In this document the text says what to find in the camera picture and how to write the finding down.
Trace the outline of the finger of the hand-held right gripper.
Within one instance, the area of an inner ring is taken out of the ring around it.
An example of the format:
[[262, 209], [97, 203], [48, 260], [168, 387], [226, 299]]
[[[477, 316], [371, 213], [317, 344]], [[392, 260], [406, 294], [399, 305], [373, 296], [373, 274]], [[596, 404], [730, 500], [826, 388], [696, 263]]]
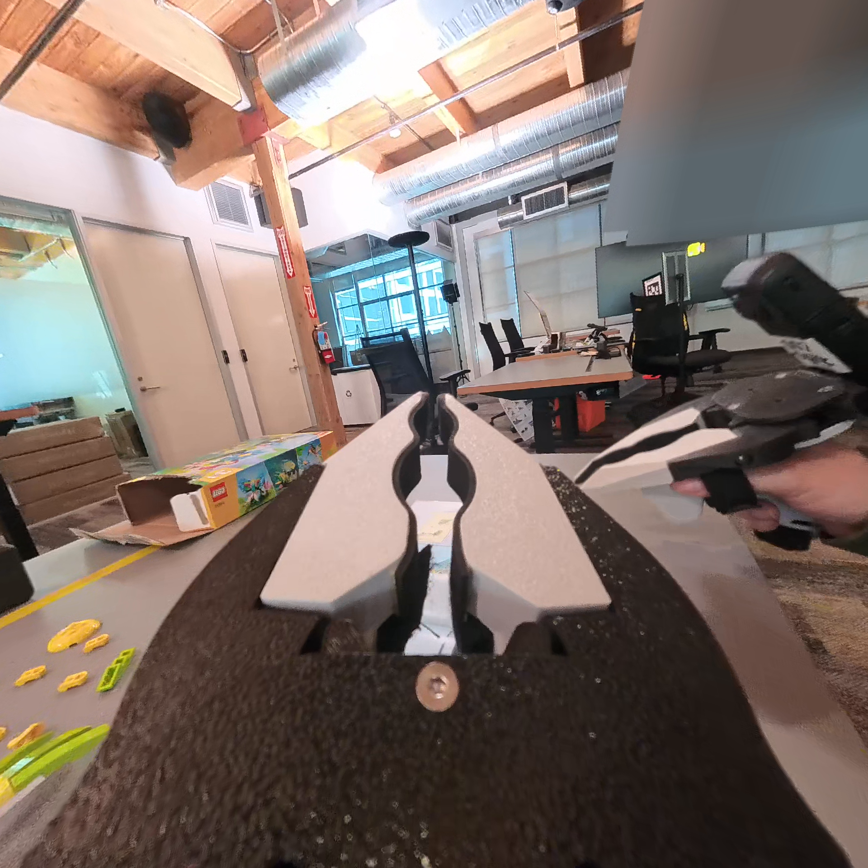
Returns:
[[604, 450], [583, 470], [583, 491], [642, 495], [672, 523], [693, 523], [700, 518], [703, 502], [697, 496], [678, 494], [671, 489], [674, 476], [669, 465], [733, 440], [734, 434], [729, 429], [686, 433], [671, 429], [643, 438], [635, 432]]
[[694, 400], [659, 416], [591, 460], [576, 483], [673, 483], [710, 472], [710, 402]]

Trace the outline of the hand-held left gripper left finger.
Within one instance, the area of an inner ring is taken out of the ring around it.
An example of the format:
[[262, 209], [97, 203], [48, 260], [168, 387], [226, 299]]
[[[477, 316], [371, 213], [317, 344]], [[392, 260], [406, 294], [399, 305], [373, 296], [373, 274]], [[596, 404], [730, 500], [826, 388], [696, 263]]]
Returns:
[[421, 479], [428, 392], [416, 392], [331, 456], [261, 592], [270, 609], [349, 622], [376, 642], [420, 627], [431, 546], [407, 504]]

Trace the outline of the white instruction booklet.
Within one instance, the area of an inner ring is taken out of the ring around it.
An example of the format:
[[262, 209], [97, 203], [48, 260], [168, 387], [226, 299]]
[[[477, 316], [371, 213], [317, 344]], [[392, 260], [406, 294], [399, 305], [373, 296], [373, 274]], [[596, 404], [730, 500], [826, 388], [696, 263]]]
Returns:
[[453, 524], [462, 504], [459, 501], [418, 500], [410, 505], [417, 522], [418, 548], [450, 546]]

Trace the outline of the person's right hand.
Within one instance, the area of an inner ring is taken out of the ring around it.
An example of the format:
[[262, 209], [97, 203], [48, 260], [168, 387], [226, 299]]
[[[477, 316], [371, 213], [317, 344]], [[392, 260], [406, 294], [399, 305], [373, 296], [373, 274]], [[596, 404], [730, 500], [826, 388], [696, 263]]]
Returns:
[[778, 505], [786, 505], [836, 541], [852, 541], [866, 532], [867, 458], [860, 451], [821, 443], [747, 477], [758, 505], [739, 516], [755, 531], [775, 529]]

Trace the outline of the orange box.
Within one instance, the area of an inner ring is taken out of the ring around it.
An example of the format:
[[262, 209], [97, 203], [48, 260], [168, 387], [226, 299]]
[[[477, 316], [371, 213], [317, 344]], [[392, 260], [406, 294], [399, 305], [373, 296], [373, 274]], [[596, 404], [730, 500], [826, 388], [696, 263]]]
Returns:
[[555, 431], [563, 433], [590, 433], [606, 421], [606, 404], [602, 400], [589, 400], [582, 393], [561, 396], [552, 403]]

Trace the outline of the beige door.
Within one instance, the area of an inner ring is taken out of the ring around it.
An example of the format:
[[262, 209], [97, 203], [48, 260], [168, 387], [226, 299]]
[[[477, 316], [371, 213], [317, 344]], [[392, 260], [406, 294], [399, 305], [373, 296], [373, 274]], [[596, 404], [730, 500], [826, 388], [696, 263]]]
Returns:
[[82, 233], [156, 466], [235, 445], [235, 414], [190, 241], [84, 220]]
[[312, 425], [276, 257], [217, 245], [215, 257], [242, 367], [265, 435]]

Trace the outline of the black speaker on tripod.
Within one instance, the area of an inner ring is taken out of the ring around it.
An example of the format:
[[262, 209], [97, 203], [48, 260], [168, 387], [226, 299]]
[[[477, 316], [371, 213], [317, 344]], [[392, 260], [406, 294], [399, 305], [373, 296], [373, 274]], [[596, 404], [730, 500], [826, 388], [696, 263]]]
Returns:
[[455, 368], [462, 368], [461, 327], [458, 301], [460, 293], [458, 284], [454, 280], [446, 281], [441, 286], [441, 295], [447, 305], [450, 321], [450, 335], [453, 354], [455, 356]]

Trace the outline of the small lime green brick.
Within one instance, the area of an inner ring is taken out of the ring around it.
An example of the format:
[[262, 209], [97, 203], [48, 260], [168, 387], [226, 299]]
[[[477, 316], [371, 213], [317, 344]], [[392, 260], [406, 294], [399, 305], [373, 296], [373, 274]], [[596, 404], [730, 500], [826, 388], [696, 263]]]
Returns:
[[114, 690], [124, 677], [135, 656], [135, 647], [130, 647], [121, 651], [118, 656], [114, 658], [112, 663], [103, 671], [103, 675], [99, 680], [96, 691], [98, 693], [107, 693]]

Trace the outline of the yellow tape strip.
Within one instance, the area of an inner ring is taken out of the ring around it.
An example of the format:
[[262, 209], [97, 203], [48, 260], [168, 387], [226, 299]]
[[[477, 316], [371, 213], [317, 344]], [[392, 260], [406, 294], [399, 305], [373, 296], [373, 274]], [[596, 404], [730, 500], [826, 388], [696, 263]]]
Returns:
[[77, 591], [83, 590], [88, 586], [96, 583], [103, 578], [106, 578], [115, 572], [130, 566], [137, 561], [142, 560], [145, 557], [155, 553], [160, 549], [159, 546], [147, 546], [141, 548], [131, 555], [127, 555], [117, 561], [112, 562], [111, 564], [103, 567], [100, 570], [96, 570], [93, 573], [84, 576], [83, 578], [76, 579], [71, 583], [59, 588], [58, 590], [53, 590], [49, 592], [47, 595], [41, 597], [40, 599], [28, 602], [16, 609], [13, 609], [10, 613], [6, 613], [1, 617], [1, 628], [5, 628], [14, 623], [21, 621], [23, 618], [38, 612], [40, 609], [44, 609], [49, 604], [53, 602], [57, 602]]

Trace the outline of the stacked wooden crates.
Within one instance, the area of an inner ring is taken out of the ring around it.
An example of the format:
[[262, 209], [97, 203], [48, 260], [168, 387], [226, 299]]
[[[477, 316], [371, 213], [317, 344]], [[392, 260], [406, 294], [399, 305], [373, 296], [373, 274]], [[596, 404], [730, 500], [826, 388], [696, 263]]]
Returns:
[[13, 429], [1, 469], [27, 525], [110, 498], [131, 478], [99, 417]]

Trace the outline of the scattered yellow plastic bricks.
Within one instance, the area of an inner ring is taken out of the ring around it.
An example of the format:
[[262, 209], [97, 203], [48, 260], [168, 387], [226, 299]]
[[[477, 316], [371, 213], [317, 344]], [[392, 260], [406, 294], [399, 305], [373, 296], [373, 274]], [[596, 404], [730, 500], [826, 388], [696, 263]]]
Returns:
[[[105, 646], [110, 640], [109, 634], [97, 635], [96, 632], [101, 626], [102, 623], [95, 619], [73, 622], [49, 640], [47, 651], [50, 654], [59, 654], [73, 646], [82, 645], [83, 653], [89, 654]], [[42, 779], [50, 774], [49, 770], [40, 769], [30, 775], [28, 782], [16, 783], [17, 776], [26, 767], [89, 731], [90, 728], [85, 726], [55, 736], [53, 730], [44, 722], [33, 722], [10, 738], [1, 762], [2, 807], [12, 801], [32, 780]]]

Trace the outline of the black box device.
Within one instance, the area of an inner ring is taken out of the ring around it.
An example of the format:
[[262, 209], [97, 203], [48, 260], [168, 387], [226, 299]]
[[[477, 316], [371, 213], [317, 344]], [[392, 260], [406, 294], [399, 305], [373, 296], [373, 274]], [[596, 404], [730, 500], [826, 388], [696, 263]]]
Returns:
[[1, 541], [0, 563], [0, 611], [1, 615], [28, 603], [34, 587], [16, 548]]

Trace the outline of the round black ceiling speaker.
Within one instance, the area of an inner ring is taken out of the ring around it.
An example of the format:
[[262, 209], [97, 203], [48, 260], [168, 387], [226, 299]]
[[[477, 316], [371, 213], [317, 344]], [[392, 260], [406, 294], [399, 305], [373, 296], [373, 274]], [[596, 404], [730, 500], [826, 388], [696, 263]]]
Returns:
[[142, 111], [157, 146], [160, 162], [172, 166], [176, 151], [192, 143], [190, 120], [184, 106], [173, 97], [158, 91], [142, 97]]

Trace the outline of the large dark wall screen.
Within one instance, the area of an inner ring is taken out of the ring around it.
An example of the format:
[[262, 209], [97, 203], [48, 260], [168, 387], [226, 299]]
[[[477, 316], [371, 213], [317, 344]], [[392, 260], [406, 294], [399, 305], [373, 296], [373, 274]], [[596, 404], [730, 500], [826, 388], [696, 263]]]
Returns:
[[705, 241], [704, 251], [688, 255], [691, 242], [657, 245], [603, 245], [594, 251], [598, 314], [611, 318], [632, 313], [631, 295], [644, 294], [643, 282], [659, 274], [668, 303], [677, 300], [676, 287], [667, 280], [674, 269], [685, 275], [685, 299], [689, 304], [724, 297], [725, 276], [747, 258], [745, 234]]

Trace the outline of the wooden support post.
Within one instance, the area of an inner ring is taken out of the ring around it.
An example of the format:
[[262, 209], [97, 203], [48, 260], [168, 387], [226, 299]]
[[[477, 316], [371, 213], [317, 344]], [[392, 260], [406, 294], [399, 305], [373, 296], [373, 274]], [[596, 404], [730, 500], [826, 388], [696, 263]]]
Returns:
[[297, 337], [295, 345], [312, 404], [314, 423], [318, 429], [331, 430], [341, 448], [346, 444], [346, 434], [333, 377], [320, 356], [313, 335], [319, 319], [283, 147], [269, 136], [257, 139], [252, 147], [285, 275], [290, 316]]

